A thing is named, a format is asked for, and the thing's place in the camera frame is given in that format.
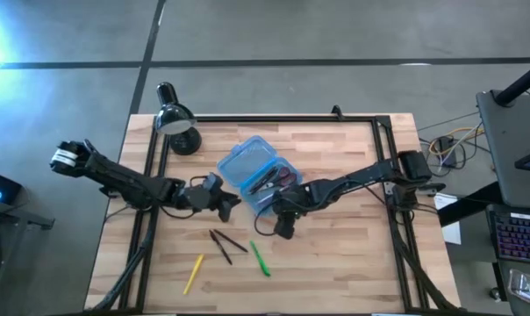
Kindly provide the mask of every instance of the gray floor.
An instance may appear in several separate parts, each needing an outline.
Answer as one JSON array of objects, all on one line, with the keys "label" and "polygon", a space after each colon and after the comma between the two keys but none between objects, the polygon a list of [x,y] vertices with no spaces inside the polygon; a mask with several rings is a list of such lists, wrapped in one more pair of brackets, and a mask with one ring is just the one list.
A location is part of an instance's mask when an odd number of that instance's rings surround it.
[{"label": "gray floor", "polygon": [[[0,62],[142,61],[157,2],[0,1]],[[464,57],[530,57],[530,0],[168,0],[153,60]],[[0,70],[0,174],[28,188],[28,211],[56,224],[25,235],[0,285],[0,315],[76,312],[107,199],[95,183],[56,175],[48,163],[59,141],[84,138],[118,159],[142,71],[19,66],[28,68]],[[478,91],[503,88],[529,68],[152,68],[138,105],[155,113],[154,87],[165,80],[196,113],[327,112],[338,104],[346,112],[413,112],[424,127],[476,111]],[[478,122],[472,116],[420,136]],[[468,194],[493,178],[491,158],[480,152],[442,182],[446,192]],[[464,236],[477,235],[480,220],[464,220]],[[486,297],[491,266],[467,255],[484,246],[449,247],[462,305],[509,313]]]}]

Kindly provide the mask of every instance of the blue plastic box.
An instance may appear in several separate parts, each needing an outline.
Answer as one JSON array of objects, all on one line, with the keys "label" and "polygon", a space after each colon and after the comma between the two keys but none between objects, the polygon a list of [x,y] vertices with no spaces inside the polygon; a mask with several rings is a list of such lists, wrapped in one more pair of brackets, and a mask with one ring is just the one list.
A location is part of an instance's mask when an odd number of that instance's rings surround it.
[{"label": "blue plastic box", "polygon": [[[255,213],[259,212],[270,202],[272,194],[281,188],[259,190],[250,195],[249,190],[257,183],[271,168],[288,167],[297,175],[297,183],[302,183],[302,175],[286,159],[279,157],[276,150],[260,136],[253,136],[241,145],[232,148],[231,153],[218,162],[218,171],[225,180],[233,187],[240,188],[241,197],[248,202]],[[271,207],[262,216],[272,214]]]}]

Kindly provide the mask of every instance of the wooden table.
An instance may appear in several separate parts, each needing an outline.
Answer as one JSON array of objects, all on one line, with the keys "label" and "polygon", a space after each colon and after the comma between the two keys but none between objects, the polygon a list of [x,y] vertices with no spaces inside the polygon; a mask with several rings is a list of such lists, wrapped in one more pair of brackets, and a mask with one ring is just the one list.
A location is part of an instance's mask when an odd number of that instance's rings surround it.
[{"label": "wooden table", "polygon": [[[131,116],[120,163],[142,172],[152,115]],[[391,114],[397,150],[419,150],[411,114]],[[291,162],[304,181],[335,178],[376,161],[371,127],[361,123],[199,123],[203,145],[197,153],[171,151],[166,176],[190,179],[217,171],[230,149],[253,135],[267,140]],[[161,139],[157,146],[159,160]],[[154,163],[156,174],[157,162]],[[225,184],[224,190],[238,191]],[[380,187],[375,191],[382,195]],[[423,203],[433,204],[430,198]],[[113,200],[108,212],[124,205]],[[86,307],[98,303],[125,267],[133,212],[121,212],[104,226]],[[263,237],[253,229],[254,212],[245,203],[233,209],[228,223],[216,212],[203,211],[178,220],[161,213],[154,242],[145,312],[402,312],[398,277],[385,207],[367,190],[342,197],[326,210],[310,213],[296,224],[287,241]],[[260,219],[271,230],[274,219]],[[459,305],[455,280],[436,215],[416,212],[413,221],[421,263],[447,299]],[[241,253],[223,242],[230,266],[210,239],[216,228],[249,248],[255,241],[270,268],[261,273],[253,253]],[[189,295],[183,288],[199,254],[204,262]],[[412,274],[408,271],[412,295]],[[132,297],[137,280],[132,283]]]}]

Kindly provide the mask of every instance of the rgb keyboard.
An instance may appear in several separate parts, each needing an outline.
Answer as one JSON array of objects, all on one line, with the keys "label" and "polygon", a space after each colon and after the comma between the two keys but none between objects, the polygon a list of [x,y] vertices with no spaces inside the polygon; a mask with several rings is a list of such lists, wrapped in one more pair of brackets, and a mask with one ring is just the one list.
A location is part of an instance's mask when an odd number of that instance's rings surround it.
[{"label": "rgb keyboard", "polygon": [[491,214],[491,235],[500,258],[530,262],[530,216],[523,217],[526,219],[510,213]]}]

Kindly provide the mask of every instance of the aluminum frame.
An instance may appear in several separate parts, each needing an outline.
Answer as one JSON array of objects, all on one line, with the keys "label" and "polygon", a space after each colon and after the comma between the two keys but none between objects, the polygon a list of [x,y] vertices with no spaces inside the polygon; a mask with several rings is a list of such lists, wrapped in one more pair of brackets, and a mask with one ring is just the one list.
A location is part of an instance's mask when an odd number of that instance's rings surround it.
[{"label": "aluminum frame", "polygon": [[[376,158],[377,161],[380,162],[385,158],[384,151],[383,151],[383,143],[382,143],[382,135],[380,133],[381,129],[384,131],[386,139],[388,141],[389,145],[389,152],[390,157],[396,165],[398,165],[398,151],[396,148],[396,143],[394,140],[394,135],[392,131],[390,116],[387,115],[372,115],[372,116],[344,116],[339,107],[335,105],[332,110],[332,114],[326,114],[326,115],[265,115],[265,116],[235,116],[235,115],[226,115],[226,116],[198,116],[197,120],[199,122],[355,122],[355,123],[366,123],[370,124],[372,128],[372,135],[373,140],[375,144],[375,150],[376,150]],[[150,171],[152,170],[153,164],[154,164],[154,153],[155,153],[155,146],[157,142],[157,132],[154,129],[154,124],[152,126],[152,134],[150,136],[150,143],[148,146],[148,153],[147,153],[147,160],[145,164],[145,170],[144,174],[146,176],[150,175]],[[169,151],[169,136],[165,136],[165,139],[162,144],[162,151],[161,151],[161,159],[160,164],[158,166],[158,175],[157,176],[165,176],[165,169],[167,165],[168,160],[168,151]],[[384,200],[388,202],[390,199],[390,196],[387,194],[386,191],[384,191]],[[398,239],[402,239],[401,235],[398,233],[398,224],[396,220],[394,220],[395,213],[391,210],[389,206],[386,206],[386,211],[388,215],[388,221],[390,225],[390,237],[392,238],[392,245],[394,247],[394,256],[396,259],[396,270],[397,270],[397,281],[399,283],[400,287],[400,294],[402,298],[402,302],[404,305],[405,313],[414,313],[416,315],[465,315],[465,316],[495,316],[494,314],[490,313],[475,313],[475,312],[465,312],[465,311],[445,311],[445,310],[438,310],[438,309],[431,309],[428,305],[428,298],[426,296],[426,290],[422,286],[421,282],[416,278],[416,287],[419,294],[419,304],[421,307],[414,307],[412,305],[412,296],[409,289],[409,284],[407,283],[407,275],[405,272],[405,263],[404,263],[404,257],[397,251],[397,241]],[[150,222],[148,224],[148,232],[152,231],[155,234],[155,228],[157,224],[158,219],[158,212],[159,210],[154,208],[153,212],[149,213],[150,216]],[[132,237],[129,247],[129,258],[127,262],[130,262],[133,254],[137,251],[137,247],[139,245],[140,241],[140,228],[142,227],[142,221],[145,214],[139,214],[137,213],[137,216],[135,217],[134,224],[132,227]],[[412,257],[415,259],[415,262],[420,264],[419,262],[419,251],[417,250],[417,243],[415,241],[415,234],[413,231],[412,221],[408,217],[404,217],[404,226],[405,226],[405,235],[406,235],[406,243],[409,247]],[[122,290],[120,293],[120,300],[118,303],[118,309],[114,310],[87,310],[79,313],[74,314],[67,314],[69,315],[136,315],[136,314],[143,314],[144,310],[144,304],[146,301],[146,291],[147,291],[147,282],[149,277],[149,269],[150,269],[150,259],[152,255],[152,246],[154,244],[154,240],[150,243],[150,246],[148,247],[145,255],[144,255],[144,261],[142,264],[141,272],[140,272],[140,286],[138,289],[138,292],[136,293],[136,303],[134,307],[128,307],[128,299],[130,296],[130,280],[127,280],[127,286]],[[180,314],[177,315],[197,315],[197,314]],[[243,315],[260,315],[260,314],[243,314]],[[317,315],[336,315],[333,314],[317,314]],[[371,315],[370,313],[352,313],[352,314],[346,314],[346,315]]]}]

